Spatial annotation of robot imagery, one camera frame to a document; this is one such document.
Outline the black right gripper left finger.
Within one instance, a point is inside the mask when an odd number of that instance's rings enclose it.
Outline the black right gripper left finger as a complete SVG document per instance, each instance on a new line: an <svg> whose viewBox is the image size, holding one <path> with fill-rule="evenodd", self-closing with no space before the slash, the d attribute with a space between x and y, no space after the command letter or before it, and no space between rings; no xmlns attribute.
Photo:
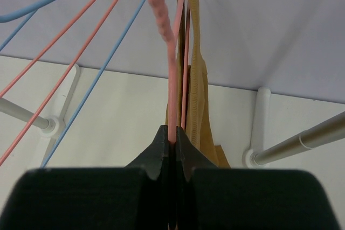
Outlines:
<svg viewBox="0 0 345 230"><path fill-rule="evenodd" d="M167 127L123 168L44 168L24 173L1 229L167 229Z"/></svg>

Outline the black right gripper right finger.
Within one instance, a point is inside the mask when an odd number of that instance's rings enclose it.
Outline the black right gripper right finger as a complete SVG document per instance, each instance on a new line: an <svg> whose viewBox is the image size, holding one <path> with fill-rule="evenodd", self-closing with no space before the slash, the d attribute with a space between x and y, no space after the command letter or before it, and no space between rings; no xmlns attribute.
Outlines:
<svg viewBox="0 0 345 230"><path fill-rule="evenodd" d="M300 170L216 167L176 129L179 229L339 229L320 182Z"/></svg>

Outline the mustard brown tank top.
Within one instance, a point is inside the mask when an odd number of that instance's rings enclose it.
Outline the mustard brown tank top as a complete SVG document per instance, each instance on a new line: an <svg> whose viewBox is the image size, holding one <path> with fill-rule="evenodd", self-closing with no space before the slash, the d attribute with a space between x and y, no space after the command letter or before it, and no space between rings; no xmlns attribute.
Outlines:
<svg viewBox="0 0 345 230"><path fill-rule="evenodd" d="M191 144L219 168L230 168L220 145L213 142L209 118L208 73L201 54L199 0L187 0L190 6L192 50L187 77L185 133Z"/></svg>

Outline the pink hanger of teal top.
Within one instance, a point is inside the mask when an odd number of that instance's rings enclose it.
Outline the pink hanger of teal top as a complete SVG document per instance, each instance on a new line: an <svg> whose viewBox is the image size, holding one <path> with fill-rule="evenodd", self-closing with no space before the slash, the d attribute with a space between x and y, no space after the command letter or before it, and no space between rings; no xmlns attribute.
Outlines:
<svg viewBox="0 0 345 230"><path fill-rule="evenodd" d="M56 0L30 20L1 24L1 88L23 72L4 98L35 112L71 62L99 69L141 0Z"/></svg>

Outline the pink hanger of brown top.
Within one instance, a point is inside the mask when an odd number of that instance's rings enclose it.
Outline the pink hanger of brown top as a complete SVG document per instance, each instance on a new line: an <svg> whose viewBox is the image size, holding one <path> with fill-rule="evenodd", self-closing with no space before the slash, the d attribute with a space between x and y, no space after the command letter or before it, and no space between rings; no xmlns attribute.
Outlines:
<svg viewBox="0 0 345 230"><path fill-rule="evenodd" d="M148 0L154 16L158 32L167 45L168 54L168 141L171 145L176 143L177 120L177 65L176 43L180 29L184 8L184 0L177 0L176 13L173 25L170 24L168 7L165 0Z"/></svg>

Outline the light blue wire hanger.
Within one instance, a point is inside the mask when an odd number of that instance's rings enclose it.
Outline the light blue wire hanger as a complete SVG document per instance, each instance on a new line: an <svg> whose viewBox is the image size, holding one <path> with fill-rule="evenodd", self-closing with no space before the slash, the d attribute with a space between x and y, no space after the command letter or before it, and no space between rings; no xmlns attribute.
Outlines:
<svg viewBox="0 0 345 230"><path fill-rule="evenodd" d="M13 20L26 16L24 21L6 38L1 44L1 50L13 39L13 37L21 30L21 28L29 21L29 19L36 13L37 10L47 6L56 0L38 0L24 8L16 10L6 15L1 15L1 24L8 23Z"/></svg>

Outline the blue hanger of pink top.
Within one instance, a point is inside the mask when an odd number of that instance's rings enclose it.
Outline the blue hanger of pink top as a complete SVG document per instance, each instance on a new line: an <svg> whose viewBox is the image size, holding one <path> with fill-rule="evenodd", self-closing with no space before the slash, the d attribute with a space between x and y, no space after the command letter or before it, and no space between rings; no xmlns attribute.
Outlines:
<svg viewBox="0 0 345 230"><path fill-rule="evenodd" d="M164 122L167 57L147 0L120 0L92 45L100 68L82 68L44 167L127 165Z"/></svg>

